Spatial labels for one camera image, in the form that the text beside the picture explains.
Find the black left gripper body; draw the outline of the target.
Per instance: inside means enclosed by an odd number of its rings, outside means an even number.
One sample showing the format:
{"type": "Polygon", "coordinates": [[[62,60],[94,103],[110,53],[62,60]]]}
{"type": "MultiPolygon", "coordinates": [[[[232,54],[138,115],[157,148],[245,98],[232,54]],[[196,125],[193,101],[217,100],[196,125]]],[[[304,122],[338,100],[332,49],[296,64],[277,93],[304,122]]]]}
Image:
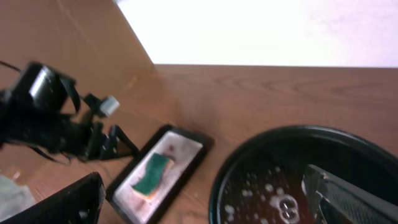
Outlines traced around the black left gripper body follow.
{"type": "Polygon", "coordinates": [[[101,160],[103,124],[94,122],[93,117],[104,116],[100,110],[103,103],[104,99],[92,94],[82,97],[76,91],[69,95],[65,90],[53,90],[35,98],[28,92],[1,90],[1,144],[24,145],[49,160],[52,154],[101,160]],[[73,114],[60,112],[67,98],[89,106],[79,123],[72,121],[73,114]]]}

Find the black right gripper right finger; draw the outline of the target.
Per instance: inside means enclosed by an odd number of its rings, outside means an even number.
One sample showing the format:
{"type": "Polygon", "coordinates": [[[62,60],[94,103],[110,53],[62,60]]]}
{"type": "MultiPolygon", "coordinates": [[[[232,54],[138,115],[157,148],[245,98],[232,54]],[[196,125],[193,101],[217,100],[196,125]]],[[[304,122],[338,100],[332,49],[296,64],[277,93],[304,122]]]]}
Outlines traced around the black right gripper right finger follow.
{"type": "Polygon", "coordinates": [[[397,223],[397,206],[315,166],[302,179],[315,223],[397,223]]]}

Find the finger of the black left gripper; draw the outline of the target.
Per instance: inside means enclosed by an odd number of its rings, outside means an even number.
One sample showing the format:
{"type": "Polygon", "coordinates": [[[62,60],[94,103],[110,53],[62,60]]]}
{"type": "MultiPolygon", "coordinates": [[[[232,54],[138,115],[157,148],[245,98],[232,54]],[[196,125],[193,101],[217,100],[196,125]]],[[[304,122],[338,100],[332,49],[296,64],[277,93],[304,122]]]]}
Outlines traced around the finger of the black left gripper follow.
{"type": "Polygon", "coordinates": [[[108,134],[104,134],[99,152],[100,160],[120,159],[137,156],[138,147],[127,137],[118,126],[111,126],[108,134]]]}

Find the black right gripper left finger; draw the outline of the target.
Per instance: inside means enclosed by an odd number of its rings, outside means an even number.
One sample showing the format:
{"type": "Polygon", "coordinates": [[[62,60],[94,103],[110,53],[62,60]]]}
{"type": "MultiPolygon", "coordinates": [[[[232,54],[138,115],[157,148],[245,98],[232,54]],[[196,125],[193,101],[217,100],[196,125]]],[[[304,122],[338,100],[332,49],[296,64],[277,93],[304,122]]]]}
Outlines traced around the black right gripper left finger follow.
{"type": "Polygon", "coordinates": [[[92,172],[1,224],[97,224],[104,183],[92,172]]]}

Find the green yellow sponge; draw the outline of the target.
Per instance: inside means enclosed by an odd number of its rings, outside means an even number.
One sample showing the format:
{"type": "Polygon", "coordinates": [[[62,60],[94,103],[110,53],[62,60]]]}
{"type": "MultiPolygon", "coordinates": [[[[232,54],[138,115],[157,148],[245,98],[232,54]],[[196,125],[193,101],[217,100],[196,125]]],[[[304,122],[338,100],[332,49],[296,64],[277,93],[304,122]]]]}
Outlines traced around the green yellow sponge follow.
{"type": "Polygon", "coordinates": [[[157,191],[164,173],[174,165],[174,160],[163,154],[154,153],[147,161],[144,175],[132,189],[144,198],[151,198],[157,191]]]}

